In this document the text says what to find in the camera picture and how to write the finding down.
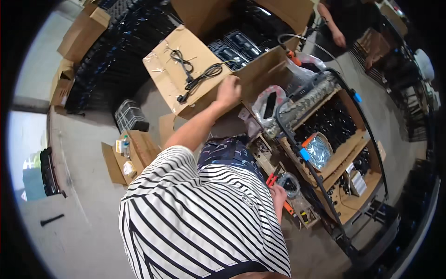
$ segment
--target black and white striped shirt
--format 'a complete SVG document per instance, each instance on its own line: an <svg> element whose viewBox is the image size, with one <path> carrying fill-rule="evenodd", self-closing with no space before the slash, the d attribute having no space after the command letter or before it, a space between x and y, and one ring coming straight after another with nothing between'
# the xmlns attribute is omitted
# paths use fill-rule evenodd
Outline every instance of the black and white striped shirt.
<svg viewBox="0 0 446 279"><path fill-rule="evenodd" d="M137 278L230 278L249 271L290 275L268 187L247 170L197 170L183 146L162 151L120 203L119 228Z"/></svg>

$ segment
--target coiled black cable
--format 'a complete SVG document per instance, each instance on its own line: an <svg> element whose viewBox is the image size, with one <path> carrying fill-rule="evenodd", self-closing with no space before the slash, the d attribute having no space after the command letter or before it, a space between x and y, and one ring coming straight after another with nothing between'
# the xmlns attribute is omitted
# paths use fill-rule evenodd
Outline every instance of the coiled black cable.
<svg viewBox="0 0 446 279"><path fill-rule="evenodd" d="M194 79L191 75L191 73L194 71L194 66L189 61L183 59L183 54L180 50L172 50L172 52L170 53L170 57L173 61L181 64L181 67L187 75L187 84L184 87L184 89L187 90L187 93L185 95L180 95L177 97L177 101L179 103L186 102L187 98L189 98L190 93L198 88L201 82L205 81L206 79L218 76L223 71L222 65L224 63L213 64L209 68L207 68L199 77Z"/></svg>

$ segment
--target wire cutters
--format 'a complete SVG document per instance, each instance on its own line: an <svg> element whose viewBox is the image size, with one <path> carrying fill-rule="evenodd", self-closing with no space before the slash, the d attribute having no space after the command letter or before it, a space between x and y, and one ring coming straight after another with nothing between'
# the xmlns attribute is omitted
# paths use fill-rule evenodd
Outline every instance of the wire cutters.
<svg viewBox="0 0 446 279"><path fill-rule="evenodd" d="M281 166L279 165L277 169L269 175L268 179L266 180L266 186L268 186L268 188L271 188L276 182L277 178L279 178L280 168Z"/></svg>

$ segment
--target large cardboard box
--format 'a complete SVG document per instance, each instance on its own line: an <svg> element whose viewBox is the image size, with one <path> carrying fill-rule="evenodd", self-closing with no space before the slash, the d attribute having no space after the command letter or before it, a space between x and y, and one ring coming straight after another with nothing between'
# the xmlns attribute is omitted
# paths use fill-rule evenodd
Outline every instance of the large cardboard box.
<svg viewBox="0 0 446 279"><path fill-rule="evenodd" d="M65 107L66 100L74 84L74 63L62 59L54 75L50 91L50 105Z"/></svg>
<svg viewBox="0 0 446 279"><path fill-rule="evenodd" d="M95 4L87 4L63 36L57 51L65 59L81 62L84 55L108 27L110 16Z"/></svg>
<svg viewBox="0 0 446 279"><path fill-rule="evenodd" d="M173 113L185 119L208 107L215 100L218 85L228 75L236 75L242 85L242 99L253 101L265 88L265 81L275 74L273 69L286 60L285 52L277 46L250 62L239 71L231 71L223 65L222 73L208 79L189 96L184 104L177 102L177 96L186 94L184 86L186 75L179 65L170 59L167 47L179 48L184 59L191 60L194 66L193 77L214 63L221 63L207 46L200 40L219 22L231 15L228 7L233 0L172 0L172 5L184 22L177 27L165 40L148 54L143 63L152 80L160 91ZM304 32L311 12L313 2L310 0L256 0L283 21L288 23L297 34ZM287 41L290 49L295 49L299 40Z"/></svg>
<svg viewBox="0 0 446 279"><path fill-rule="evenodd" d="M108 174L113 183L128 186L136 177L138 177L143 170L150 165L150 163L160 153L160 148L156 145L149 133L141 131L124 131L120 137L123 139L127 135L130 138L130 161L136 169L136 175L129 177L124 175L124 163L127 159L123 154L117 153L115 147L104 142L102 145L102 154L107 164Z"/></svg>

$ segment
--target blue clip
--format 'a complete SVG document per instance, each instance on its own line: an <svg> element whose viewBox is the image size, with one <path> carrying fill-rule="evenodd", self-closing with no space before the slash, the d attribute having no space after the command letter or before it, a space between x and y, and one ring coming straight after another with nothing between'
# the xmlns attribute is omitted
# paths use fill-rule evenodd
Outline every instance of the blue clip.
<svg viewBox="0 0 446 279"><path fill-rule="evenodd" d="M362 99L361 96L359 96L358 93L355 92L355 94L353 95L353 99L355 99L356 102L361 103Z"/></svg>
<svg viewBox="0 0 446 279"><path fill-rule="evenodd" d="M310 159L310 154L308 154L308 151L305 148L302 148L299 150L299 154L301 155L302 159L305 161L308 161Z"/></svg>

